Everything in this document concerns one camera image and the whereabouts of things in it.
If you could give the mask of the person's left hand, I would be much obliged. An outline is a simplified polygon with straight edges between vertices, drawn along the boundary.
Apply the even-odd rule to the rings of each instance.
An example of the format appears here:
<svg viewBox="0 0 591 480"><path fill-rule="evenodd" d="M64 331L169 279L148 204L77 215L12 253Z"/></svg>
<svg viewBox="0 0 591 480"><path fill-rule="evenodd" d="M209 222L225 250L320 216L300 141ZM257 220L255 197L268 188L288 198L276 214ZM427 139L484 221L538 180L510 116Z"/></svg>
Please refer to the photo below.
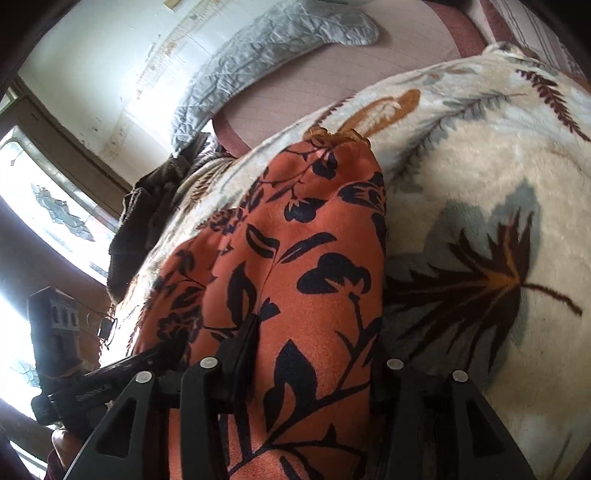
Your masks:
<svg viewBox="0 0 591 480"><path fill-rule="evenodd" d="M63 480L84 442L65 429L56 429L51 436L52 450L47 457L45 480Z"/></svg>

